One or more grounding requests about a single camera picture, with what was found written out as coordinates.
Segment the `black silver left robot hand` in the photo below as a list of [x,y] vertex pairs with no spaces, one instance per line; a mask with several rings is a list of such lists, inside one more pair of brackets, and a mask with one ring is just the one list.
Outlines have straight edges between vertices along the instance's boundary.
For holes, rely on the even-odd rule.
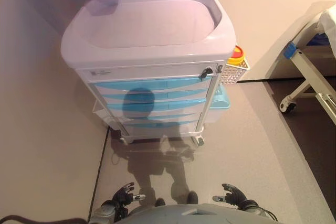
[[127,206],[134,201],[142,201],[146,199],[145,194],[134,194],[134,182],[127,183],[122,186],[112,197],[112,201],[118,206]]

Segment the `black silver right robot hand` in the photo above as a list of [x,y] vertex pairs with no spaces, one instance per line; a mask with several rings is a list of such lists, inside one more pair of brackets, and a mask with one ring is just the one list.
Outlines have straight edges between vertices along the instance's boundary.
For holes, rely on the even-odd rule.
[[245,194],[232,184],[223,183],[223,190],[227,191],[225,196],[215,195],[212,197],[214,202],[225,202],[239,208],[247,201]]

